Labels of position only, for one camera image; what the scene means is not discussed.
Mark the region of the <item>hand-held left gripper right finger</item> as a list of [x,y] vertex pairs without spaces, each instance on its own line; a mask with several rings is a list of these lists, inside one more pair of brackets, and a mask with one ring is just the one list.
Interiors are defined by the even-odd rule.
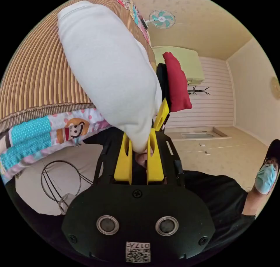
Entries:
[[147,144],[147,184],[162,182],[164,173],[156,138],[156,131],[151,129]]

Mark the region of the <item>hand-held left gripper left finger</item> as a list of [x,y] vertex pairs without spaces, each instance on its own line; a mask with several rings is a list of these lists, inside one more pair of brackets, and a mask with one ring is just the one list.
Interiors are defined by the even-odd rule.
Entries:
[[132,183],[132,142],[126,133],[123,134],[123,139],[115,167],[114,180],[116,182],[124,182],[131,185]]

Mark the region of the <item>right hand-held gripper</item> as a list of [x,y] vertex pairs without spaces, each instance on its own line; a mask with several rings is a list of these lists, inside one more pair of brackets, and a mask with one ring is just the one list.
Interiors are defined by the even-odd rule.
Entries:
[[157,65],[156,74],[162,91],[162,103],[159,112],[155,118],[155,121],[153,123],[153,128],[155,130],[160,130],[164,132],[165,125],[169,119],[170,112],[171,112],[171,100],[170,100],[170,93],[169,93],[169,83],[168,83],[166,64],[159,63]]

